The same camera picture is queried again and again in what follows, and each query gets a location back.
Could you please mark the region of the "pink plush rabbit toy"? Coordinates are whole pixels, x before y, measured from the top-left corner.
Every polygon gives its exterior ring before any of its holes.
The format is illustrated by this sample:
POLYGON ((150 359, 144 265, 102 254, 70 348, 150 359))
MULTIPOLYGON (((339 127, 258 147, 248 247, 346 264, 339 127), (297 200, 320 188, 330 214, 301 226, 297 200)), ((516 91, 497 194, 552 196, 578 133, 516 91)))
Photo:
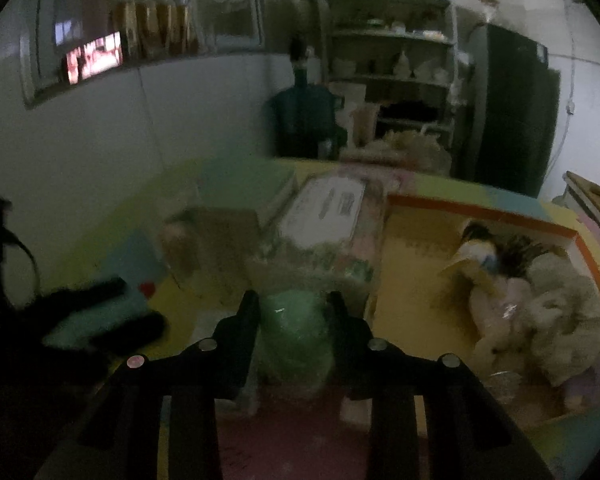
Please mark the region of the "pink plush rabbit toy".
POLYGON ((479 336, 469 367, 504 405, 515 399, 527 368, 528 339, 518 318, 531 293, 526 280, 507 278, 507 294, 502 301, 482 292, 471 292, 469 296, 469 312, 479 336))

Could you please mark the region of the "green bubble wrap bag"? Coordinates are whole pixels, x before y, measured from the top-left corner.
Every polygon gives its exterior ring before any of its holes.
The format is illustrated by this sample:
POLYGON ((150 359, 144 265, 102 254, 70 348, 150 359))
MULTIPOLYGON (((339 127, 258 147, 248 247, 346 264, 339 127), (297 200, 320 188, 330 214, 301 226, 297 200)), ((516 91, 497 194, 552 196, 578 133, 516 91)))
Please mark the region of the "green bubble wrap bag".
POLYGON ((287 289, 264 296, 260 313, 259 378, 283 398, 319 396, 335 366, 332 308, 326 296, 287 289))

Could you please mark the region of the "cream teddy bear purple dress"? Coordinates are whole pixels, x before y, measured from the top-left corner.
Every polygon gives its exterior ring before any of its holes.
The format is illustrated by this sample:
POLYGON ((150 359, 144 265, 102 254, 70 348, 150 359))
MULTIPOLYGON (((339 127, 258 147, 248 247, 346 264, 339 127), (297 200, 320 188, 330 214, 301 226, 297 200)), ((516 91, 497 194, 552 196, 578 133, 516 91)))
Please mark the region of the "cream teddy bear purple dress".
POLYGON ((600 405, 600 353, 593 365, 564 383, 564 405, 567 412, 600 405))

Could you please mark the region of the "orange-rimmed cardboard box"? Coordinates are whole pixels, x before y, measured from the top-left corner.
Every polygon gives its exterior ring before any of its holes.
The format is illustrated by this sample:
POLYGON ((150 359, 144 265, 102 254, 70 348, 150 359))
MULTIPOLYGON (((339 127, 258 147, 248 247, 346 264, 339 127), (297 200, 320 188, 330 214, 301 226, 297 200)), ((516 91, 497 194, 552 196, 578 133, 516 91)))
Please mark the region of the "orange-rimmed cardboard box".
POLYGON ((600 264, 574 226, 391 194, 372 326, 458 356, 521 427, 600 406, 600 264))

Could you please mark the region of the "beige fluffy cloth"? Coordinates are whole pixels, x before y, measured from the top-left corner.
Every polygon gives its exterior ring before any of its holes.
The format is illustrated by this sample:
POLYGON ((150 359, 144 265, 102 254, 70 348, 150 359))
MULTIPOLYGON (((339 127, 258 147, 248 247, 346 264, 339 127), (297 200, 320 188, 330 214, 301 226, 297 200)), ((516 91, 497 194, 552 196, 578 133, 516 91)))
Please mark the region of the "beige fluffy cloth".
POLYGON ((600 355, 600 297, 592 278, 558 255, 540 255, 527 269, 532 297, 519 317, 534 364, 560 386, 600 355))

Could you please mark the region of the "small doll dark hair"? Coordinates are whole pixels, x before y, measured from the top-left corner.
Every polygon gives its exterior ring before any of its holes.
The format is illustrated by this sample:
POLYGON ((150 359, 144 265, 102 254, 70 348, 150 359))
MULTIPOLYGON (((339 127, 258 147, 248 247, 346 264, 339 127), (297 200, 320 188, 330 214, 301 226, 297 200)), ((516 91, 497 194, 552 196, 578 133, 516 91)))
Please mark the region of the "small doll dark hair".
POLYGON ((502 301, 507 294, 507 278, 500 273, 495 236, 475 219, 468 219, 460 226, 460 246, 439 276, 493 300, 502 301))

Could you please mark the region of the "colourful foam play mat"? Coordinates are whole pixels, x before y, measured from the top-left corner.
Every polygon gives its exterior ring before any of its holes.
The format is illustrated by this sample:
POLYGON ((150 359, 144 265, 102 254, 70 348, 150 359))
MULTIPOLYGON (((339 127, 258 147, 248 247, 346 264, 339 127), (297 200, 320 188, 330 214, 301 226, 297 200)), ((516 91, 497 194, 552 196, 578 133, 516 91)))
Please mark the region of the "colourful foam play mat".
MULTIPOLYGON (((548 232, 574 240, 593 274, 600 281, 600 228, 584 214, 541 198, 461 180, 430 176, 406 169, 362 164, 288 159, 299 182, 329 171, 357 172, 381 180, 385 189, 405 205, 414 200, 456 203, 460 209, 491 211, 495 219, 523 226, 545 222, 548 232)), ((201 306, 215 279, 204 270, 201 244, 193 223, 185 220, 185 207, 193 205, 201 187, 201 163, 184 162, 147 181, 136 194, 125 197, 94 228, 82 232, 58 260, 47 286, 76 285, 97 274, 120 274, 127 281, 152 281, 148 264, 159 260, 170 278, 159 278, 155 303, 167 314, 178 315, 172 339, 179 344, 193 319, 184 312, 201 306)), ((529 432, 532 444, 562 479, 577 479, 600 454, 600 408, 573 415, 529 432)), ((594 474, 600 479, 600 469, 594 474)))

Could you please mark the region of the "floral tissue pack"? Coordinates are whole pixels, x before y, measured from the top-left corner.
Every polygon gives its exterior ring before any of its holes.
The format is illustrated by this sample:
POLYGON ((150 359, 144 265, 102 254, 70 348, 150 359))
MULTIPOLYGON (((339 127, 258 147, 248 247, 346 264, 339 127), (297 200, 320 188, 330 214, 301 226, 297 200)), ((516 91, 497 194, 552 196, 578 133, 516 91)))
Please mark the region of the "floral tissue pack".
POLYGON ((340 292, 362 316, 378 277, 384 182, 351 171, 309 177, 246 259, 260 294, 340 292))

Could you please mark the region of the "white plastic bag of goods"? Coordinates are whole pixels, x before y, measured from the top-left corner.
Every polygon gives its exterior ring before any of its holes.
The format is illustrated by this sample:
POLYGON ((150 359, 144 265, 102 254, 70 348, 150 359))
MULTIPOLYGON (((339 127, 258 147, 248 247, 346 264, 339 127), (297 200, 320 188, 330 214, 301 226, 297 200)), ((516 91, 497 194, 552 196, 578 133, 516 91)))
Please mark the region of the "white plastic bag of goods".
POLYGON ((389 130, 382 138, 364 146, 364 151, 385 165, 410 171, 449 177, 452 156, 439 142, 440 134, 420 130, 389 130))

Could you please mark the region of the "teal box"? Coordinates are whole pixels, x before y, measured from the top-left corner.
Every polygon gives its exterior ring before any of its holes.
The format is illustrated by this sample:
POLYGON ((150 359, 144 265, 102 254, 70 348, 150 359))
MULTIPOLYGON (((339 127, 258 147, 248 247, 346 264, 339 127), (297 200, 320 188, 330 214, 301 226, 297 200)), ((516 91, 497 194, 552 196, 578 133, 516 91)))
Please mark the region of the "teal box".
POLYGON ((260 228, 278 215, 296 188, 294 168, 261 157, 211 159, 197 178, 201 207, 250 212, 260 228))

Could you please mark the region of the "black refrigerator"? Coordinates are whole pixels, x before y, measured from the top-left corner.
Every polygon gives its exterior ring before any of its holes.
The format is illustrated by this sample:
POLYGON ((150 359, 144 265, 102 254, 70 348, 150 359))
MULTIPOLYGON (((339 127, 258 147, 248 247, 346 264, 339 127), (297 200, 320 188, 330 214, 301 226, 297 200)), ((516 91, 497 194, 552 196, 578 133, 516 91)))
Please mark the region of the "black refrigerator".
POLYGON ((560 75, 544 44, 494 24, 471 31, 468 118, 452 175, 538 197, 550 160, 560 75))

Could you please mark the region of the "phone with lit screen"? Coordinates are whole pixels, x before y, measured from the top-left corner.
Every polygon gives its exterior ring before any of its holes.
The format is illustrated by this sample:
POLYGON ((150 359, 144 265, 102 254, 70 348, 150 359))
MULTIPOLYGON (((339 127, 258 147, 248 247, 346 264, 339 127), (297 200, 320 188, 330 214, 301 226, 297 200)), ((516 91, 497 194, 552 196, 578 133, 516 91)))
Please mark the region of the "phone with lit screen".
POLYGON ((120 32, 97 38, 69 51, 65 56, 69 84, 108 72, 123 62, 120 32))

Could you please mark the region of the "teal water jug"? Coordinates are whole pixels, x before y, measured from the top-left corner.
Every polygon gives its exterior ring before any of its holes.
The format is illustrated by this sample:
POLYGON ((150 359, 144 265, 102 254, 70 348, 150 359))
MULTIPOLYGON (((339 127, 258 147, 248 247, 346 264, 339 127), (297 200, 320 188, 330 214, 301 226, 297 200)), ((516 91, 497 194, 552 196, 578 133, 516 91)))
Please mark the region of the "teal water jug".
POLYGON ((336 122, 338 99, 320 84, 310 84, 308 45, 294 32, 288 54, 294 84, 272 97, 274 155, 278 158, 337 160, 347 131, 336 122))

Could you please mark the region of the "amber bottle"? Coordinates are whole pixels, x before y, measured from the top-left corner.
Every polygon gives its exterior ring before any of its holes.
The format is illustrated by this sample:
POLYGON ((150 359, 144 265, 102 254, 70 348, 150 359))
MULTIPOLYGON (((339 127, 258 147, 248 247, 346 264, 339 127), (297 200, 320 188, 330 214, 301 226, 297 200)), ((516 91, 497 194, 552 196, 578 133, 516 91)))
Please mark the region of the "amber bottle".
POLYGON ((123 57, 128 61, 140 58, 135 0, 119 0, 112 10, 112 24, 120 35, 123 57))
POLYGON ((153 60, 161 51, 161 39, 155 0, 138 0, 136 3, 138 38, 143 58, 153 60))
POLYGON ((158 33, 164 55, 174 55, 174 20, 176 5, 174 0, 156 2, 158 33))
POLYGON ((196 55, 198 37, 189 0, 178 0, 174 18, 174 47, 177 54, 196 55))

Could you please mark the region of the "metal storage shelf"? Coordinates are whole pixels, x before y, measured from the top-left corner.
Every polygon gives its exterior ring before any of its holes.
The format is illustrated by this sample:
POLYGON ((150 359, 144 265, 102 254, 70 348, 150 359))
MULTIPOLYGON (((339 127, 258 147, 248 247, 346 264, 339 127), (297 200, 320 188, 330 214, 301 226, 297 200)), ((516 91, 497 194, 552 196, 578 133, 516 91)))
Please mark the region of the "metal storage shelf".
POLYGON ((453 0, 321 0, 328 79, 358 84, 375 136, 419 131, 450 148, 460 98, 453 0))

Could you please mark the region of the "glass jar on refrigerator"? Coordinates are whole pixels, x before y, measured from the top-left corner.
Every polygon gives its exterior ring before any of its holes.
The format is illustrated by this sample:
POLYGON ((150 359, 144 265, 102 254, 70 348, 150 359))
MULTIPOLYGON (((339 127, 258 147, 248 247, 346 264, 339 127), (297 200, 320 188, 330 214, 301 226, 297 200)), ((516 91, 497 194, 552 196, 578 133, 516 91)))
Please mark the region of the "glass jar on refrigerator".
POLYGON ((498 25, 501 23, 500 2, 498 0, 479 0, 482 20, 486 24, 498 25))

